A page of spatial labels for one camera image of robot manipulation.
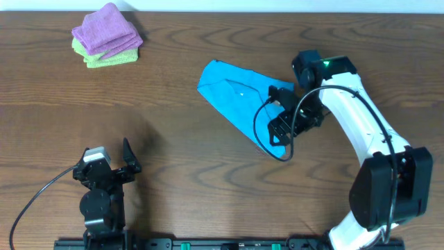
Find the wooden tabletop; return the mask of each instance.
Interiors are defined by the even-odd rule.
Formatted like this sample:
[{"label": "wooden tabletop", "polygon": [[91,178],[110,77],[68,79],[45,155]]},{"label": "wooden tabletop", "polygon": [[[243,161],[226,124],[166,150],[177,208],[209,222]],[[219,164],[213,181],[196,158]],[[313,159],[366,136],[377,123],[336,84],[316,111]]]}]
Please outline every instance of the wooden tabletop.
[{"label": "wooden tabletop", "polygon": [[[413,147],[434,157],[424,216],[394,230],[408,249],[444,245],[444,19],[441,15],[127,12],[145,39],[139,60],[87,69],[71,49],[86,12],[0,13],[0,249],[14,219],[85,147],[123,165],[127,137],[144,166],[125,185],[128,228],[142,236],[286,238],[321,234],[349,211],[359,170],[333,116],[265,156],[196,90],[212,59],[296,81],[298,51],[347,55],[376,106]],[[64,176],[31,206],[16,249],[79,238],[87,189]]]}]

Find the blue cloth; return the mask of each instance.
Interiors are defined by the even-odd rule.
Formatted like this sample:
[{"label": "blue cloth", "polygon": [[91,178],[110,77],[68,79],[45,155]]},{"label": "blue cloth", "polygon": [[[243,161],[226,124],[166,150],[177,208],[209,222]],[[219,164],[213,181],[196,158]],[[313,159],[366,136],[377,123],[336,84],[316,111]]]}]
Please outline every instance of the blue cloth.
[{"label": "blue cloth", "polygon": [[[241,69],[213,60],[203,70],[197,90],[228,121],[260,147],[253,133],[253,117],[268,99],[270,85],[294,89],[293,83],[275,80],[250,69]],[[285,147],[270,145],[267,126],[282,111],[283,107],[269,104],[261,110],[256,121],[257,136],[262,144],[278,157],[285,154]]]}]

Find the folded towel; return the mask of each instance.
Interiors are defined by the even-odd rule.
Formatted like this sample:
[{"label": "folded towel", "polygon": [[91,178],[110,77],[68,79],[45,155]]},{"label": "folded towel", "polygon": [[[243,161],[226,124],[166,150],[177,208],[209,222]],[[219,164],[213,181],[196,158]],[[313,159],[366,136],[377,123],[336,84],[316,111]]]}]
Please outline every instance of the folded towel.
[{"label": "folded towel", "polygon": [[[268,87],[271,85],[289,90],[294,88],[293,83],[213,60],[203,70],[197,90],[228,121],[260,147],[253,133],[253,117],[268,99]],[[256,120],[257,136],[262,144],[278,157],[285,154],[285,147],[271,146],[267,126],[282,111],[284,108],[281,106],[267,105]]]},{"label": "folded towel", "polygon": [[123,63],[131,63],[135,62],[138,59],[137,48],[123,51],[107,59],[101,59],[101,56],[105,52],[93,56],[88,55],[84,46],[76,38],[72,40],[72,48],[77,54],[80,54],[84,57],[83,62],[86,63],[88,68],[106,67]]},{"label": "folded towel", "polygon": [[107,3],[99,11],[86,15],[82,26],[74,28],[72,34],[88,55],[107,52],[103,59],[142,44],[136,28],[125,20],[113,3]]}]

